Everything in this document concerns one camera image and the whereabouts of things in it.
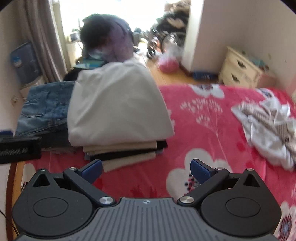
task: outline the wooden floor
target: wooden floor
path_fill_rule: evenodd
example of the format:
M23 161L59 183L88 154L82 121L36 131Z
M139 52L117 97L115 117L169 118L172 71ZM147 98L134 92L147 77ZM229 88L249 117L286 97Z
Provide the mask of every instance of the wooden floor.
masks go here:
M182 70L178 70L172 74L165 74L158 69L157 61L149 60L146 57L145 45L140 43L141 49L139 54L135 54L135 58L145 65L151 72L157 85L174 85L174 84L209 84L209 81L205 80L194 80L192 77L188 77Z

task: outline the denim jeans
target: denim jeans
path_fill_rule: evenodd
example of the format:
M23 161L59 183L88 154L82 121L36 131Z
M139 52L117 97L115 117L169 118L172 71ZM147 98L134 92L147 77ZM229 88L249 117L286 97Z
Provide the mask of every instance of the denim jeans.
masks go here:
M67 112L75 81L32 87L17 122L16 136L67 130Z

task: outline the black cable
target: black cable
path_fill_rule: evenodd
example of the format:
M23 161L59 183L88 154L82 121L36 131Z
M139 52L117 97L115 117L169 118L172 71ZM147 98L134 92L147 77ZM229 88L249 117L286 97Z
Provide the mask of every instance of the black cable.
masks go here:
M12 224L12 222L6 217L6 215L0 210L0 213L6 218L6 220L10 223L10 225L12 226L13 230L15 231L15 233L17 234L17 236L19 236L19 233L17 231L17 229L15 228L15 226Z

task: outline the stack of folded clothes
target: stack of folded clothes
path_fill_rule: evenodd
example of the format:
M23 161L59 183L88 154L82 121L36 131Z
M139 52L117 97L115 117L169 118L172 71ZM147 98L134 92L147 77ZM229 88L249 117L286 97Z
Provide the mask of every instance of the stack of folded clothes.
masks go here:
M39 136L42 150L73 152L68 140L67 112L74 85L74 81L62 81L32 87L15 136Z
M69 141L104 171L152 159L174 130L149 70L128 60L80 72L67 116Z

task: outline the bed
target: bed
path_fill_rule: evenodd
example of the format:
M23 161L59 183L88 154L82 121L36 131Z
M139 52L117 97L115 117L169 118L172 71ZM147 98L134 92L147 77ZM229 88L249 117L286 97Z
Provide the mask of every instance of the bed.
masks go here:
M190 175L193 158L230 172L254 168L281 206L282 218L275 236L281 241L296 240L296 172L270 165L251 148L241 123L230 109L242 101L259 102L274 95L282 104L289 103L292 116L296 116L290 97L276 89L221 85L171 85L160 90L175 129L175 136L167 140L168 148L153 160L103 173L94 185L117 199L123 196L177 199L198 186ZM12 164L7 185L8 211L39 168L54 173L87 163L79 149L75 154L64 155L44 152L39 160ZM7 227L7 232L12 235L11 227Z

